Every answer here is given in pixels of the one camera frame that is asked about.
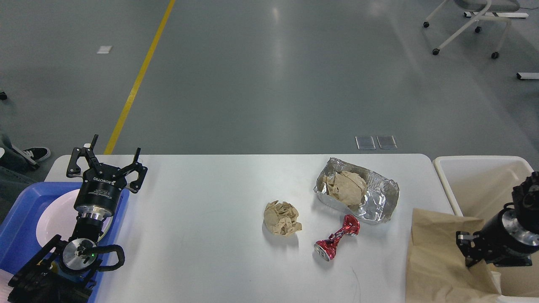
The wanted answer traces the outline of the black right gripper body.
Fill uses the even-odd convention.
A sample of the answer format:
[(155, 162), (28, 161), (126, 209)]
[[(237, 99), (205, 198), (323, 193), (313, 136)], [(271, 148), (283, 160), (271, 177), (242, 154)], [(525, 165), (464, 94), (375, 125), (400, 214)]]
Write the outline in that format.
[(503, 209), (485, 224), (480, 239), (485, 261), (532, 261), (538, 251), (538, 212), (522, 215)]

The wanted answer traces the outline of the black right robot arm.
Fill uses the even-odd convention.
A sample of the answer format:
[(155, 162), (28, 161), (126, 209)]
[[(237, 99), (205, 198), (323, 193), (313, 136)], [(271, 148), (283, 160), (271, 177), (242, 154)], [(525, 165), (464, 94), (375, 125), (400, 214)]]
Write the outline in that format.
[(496, 267), (531, 266), (531, 255), (539, 249), (539, 184), (534, 171), (512, 189), (512, 202), (470, 234), (456, 232), (456, 245), (466, 267), (480, 261)]

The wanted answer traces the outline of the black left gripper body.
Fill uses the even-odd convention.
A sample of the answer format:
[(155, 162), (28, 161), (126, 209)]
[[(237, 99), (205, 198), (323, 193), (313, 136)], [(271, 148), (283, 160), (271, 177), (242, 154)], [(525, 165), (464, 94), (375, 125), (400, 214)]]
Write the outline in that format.
[(113, 179), (113, 175), (98, 175), (93, 170), (83, 173), (83, 183), (75, 200), (74, 209), (81, 214), (100, 213), (108, 218), (116, 214), (123, 188), (127, 186), (125, 176)]

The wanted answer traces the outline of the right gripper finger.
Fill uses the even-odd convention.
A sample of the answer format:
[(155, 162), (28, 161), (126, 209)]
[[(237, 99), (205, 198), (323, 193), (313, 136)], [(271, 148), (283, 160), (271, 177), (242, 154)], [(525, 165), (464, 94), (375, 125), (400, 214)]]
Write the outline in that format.
[(501, 258), (492, 262), (496, 267), (532, 266), (531, 258)]
[(456, 245), (464, 256), (466, 267), (472, 267), (487, 259), (488, 247), (480, 231), (472, 234), (465, 231), (456, 231)]

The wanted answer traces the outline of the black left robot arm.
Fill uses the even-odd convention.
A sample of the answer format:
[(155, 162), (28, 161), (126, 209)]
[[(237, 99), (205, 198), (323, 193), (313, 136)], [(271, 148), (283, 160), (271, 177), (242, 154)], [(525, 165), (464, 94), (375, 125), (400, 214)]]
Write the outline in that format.
[(94, 154), (95, 135), (89, 146), (73, 148), (66, 176), (82, 178), (74, 209), (72, 235), (62, 240), (56, 234), (8, 281), (10, 303), (86, 303), (96, 286), (99, 272), (115, 271), (125, 263), (120, 245), (100, 246), (99, 238), (108, 218), (119, 207), (123, 190), (136, 194), (142, 187), (147, 167), (139, 160), (125, 167), (100, 162)]

